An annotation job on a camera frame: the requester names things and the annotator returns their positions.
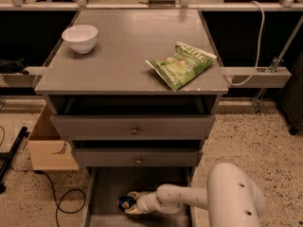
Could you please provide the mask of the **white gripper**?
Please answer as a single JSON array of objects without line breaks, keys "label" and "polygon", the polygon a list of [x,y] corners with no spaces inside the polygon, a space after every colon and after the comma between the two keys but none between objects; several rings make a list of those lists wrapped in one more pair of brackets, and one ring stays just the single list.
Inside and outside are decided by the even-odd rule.
[{"label": "white gripper", "polygon": [[124,212],[128,215],[140,215],[148,214],[154,212],[159,207],[159,201],[157,199],[155,192],[135,192],[131,191],[128,193],[128,196],[136,199],[136,206],[133,206],[129,209],[125,209]]}]

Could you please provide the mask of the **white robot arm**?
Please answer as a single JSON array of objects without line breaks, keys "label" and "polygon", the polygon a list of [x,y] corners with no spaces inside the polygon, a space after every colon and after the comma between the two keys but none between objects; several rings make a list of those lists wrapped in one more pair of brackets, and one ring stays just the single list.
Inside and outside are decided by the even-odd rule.
[{"label": "white robot arm", "polygon": [[185,204],[205,209],[210,227],[260,227],[266,199],[243,170],[220,163],[211,168],[205,188],[166,183],[154,191],[130,192],[118,200],[117,206],[126,214],[142,215],[176,214]]}]

